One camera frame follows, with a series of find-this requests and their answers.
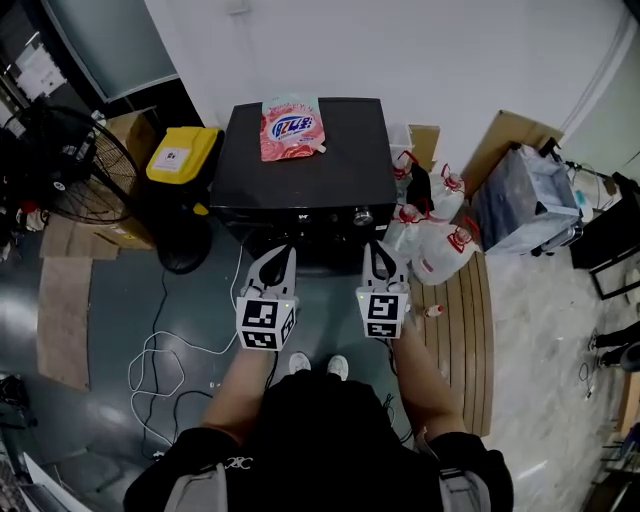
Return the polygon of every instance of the white logo on shirt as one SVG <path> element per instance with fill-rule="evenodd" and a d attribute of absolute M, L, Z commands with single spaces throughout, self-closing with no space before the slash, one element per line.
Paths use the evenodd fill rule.
<path fill-rule="evenodd" d="M 229 457 L 227 459 L 227 465 L 224 469 L 236 468 L 236 469 L 251 469 L 250 466 L 243 466 L 244 461 L 253 461 L 253 457 Z"/>

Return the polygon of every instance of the blue label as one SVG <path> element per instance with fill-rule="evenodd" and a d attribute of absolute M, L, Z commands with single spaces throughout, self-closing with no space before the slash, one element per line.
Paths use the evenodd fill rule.
<path fill-rule="evenodd" d="M 275 140 L 286 139 L 296 133 L 304 132 L 313 125 L 311 116 L 286 116 L 278 119 L 271 128 Z"/>

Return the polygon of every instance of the white marker cube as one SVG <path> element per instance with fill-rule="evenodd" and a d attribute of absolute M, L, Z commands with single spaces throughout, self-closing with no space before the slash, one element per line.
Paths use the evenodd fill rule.
<path fill-rule="evenodd" d="M 293 300 L 238 297 L 236 331 L 244 348 L 282 350 L 296 324 Z"/>
<path fill-rule="evenodd" d="M 367 338 L 399 338 L 409 296 L 356 290 L 360 316 Z"/>

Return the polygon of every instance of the white cable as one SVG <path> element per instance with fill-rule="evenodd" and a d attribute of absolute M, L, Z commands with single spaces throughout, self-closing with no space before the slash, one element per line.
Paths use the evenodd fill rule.
<path fill-rule="evenodd" d="M 238 265 L 236 266 L 236 273 L 235 273 L 235 275 L 233 277 L 233 282 L 231 283 L 231 288 L 229 288 L 229 296 L 231 298 L 231 305 L 233 306 L 234 311 L 236 309 L 236 305 L 235 305 L 235 301 L 233 299 L 233 287 L 235 286 L 236 280 L 238 279 L 238 272 L 240 271 L 240 264 L 241 263 L 242 263 L 242 246 L 240 246 L 240 254 L 238 255 Z M 165 349 L 147 348 L 147 344 L 149 343 L 149 340 L 151 340 L 151 338 L 154 338 L 155 336 L 157 336 L 159 334 L 166 334 L 167 336 L 171 336 L 171 337 L 173 337 L 173 338 L 175 338 L 177 340 L 180 340 L 187 347 L 192 348 L 194 350 L 201 350 L 202 352 L 206 352 L 206 353 L 212 354 L 214 356 L 220 356 L 222 354 L 225 354 L 231 348 L 231 345 L 233 345 L 233 342 L 238 337 L 238 333 L 236 332 L 236 333 L 233 334 L 233 337 L 231 338 L 231 341 L 224 348 L 224 350 L 222 350 L 220 352 L 216 352 L 214 350 L 209 350 L 208 348 L 204 348 L 204 347 L 199 347 L 197 345 L 193 345 L 193 344 L 189 343 L 188 341 L 186 341 L 185 339 L 183 339 L 180 336 L 178 336 L 177 334 L 173 334 L 172 332 L 169 332 L 169 331 L 157 331 L 157 332 L 154 332 L 151 336 L 149 336 L 146 340 L 144 340 L 144 344 L 142 345 L 142 352 L 140 352 L 129 363 L 129 370 L 128 370 L 128 373 L 127 373 L 127 379 L 128 379 L 128 383 L 129 383 L 129 389 L 133 392 L 131 394 L 131 411 L 133 412 L 134 418 L 136 419 L 136 421 L 138 423 L 140 423 L 140 425 L 142 425 L 142 427 L 147 432 L 153 434 L 156 437 L 159 437 L 165 443 L 167 443 L 169 446 L 173 446 L 173 443 L 171 441 L 169 441 L 169 439 L 167 439 L 165 436 L 163 436 L 159 432 L 156 432 L 155 430 L 153 430 L 148 425 L 144 424 L 144 422 L 140 419 L 140 416 L 138 416 L 138 413 L 136 412 L 136 408 L 135 408 L 135 406 L 133 404 L 133 401 L 134 401 L 134 399 L 135 399 L 135 397 L 137 395 L 159 396 L 161 398 L 172 397 L 182 387 L 182 385 L 184 384 L 184 381 L 186 379 L 186 374 L 184 373 L 184 368 L 182 367 L 182 364 L 180 363 L 180 359 L 178 358 L 178 354 L 176 354 L 173 350 L 167 349 L 167 348 L 165 348 Z M 178 385 L 173 389 L 173 391 L 171 391 L 171 393 L 159 393 L 159 392 L 156 393 L 154 391 L 146 391 L 144 389 L 140 389 L 142 387 L 142 383 L 144 382 L 144 366 L 145 366 L 144 360 L 145 360 L 145 355 L 148 352 L 161 352 L 161 353 L 165 353 L 165 354 L 171 354 L 173 356 L 173 358 L 176 360 L 176 363 L 178 363 L 178 368 L 180 368 L 180 373 L 182 374 L 182 377 L 181 377 L 181 380 L 178 383 Z M 140 360 L 140 380 L 138 381 L 138 384 L 136 386 L 133 386 L 131 384 L 131 368 L 133 367 L 133 365 L 136 363 L 136 361 L 138 359 Z"/>

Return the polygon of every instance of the electric fan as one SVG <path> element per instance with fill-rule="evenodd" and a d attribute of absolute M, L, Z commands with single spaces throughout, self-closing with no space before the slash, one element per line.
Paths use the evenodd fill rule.
<path fill-rule="evenodd" d="M 6 129 L 12 123 L 13 135 Z M 211 245 L 211 228 L 184 211 L 136 168 L 131 155 L 91 117 L 64 107 L 33 106 L 5 127 L 2 152 L 19 172 L 21 199 L 87 224 L 135 217 L 151 234 L 161 263 L 177 274 L 194 270 Z"/>

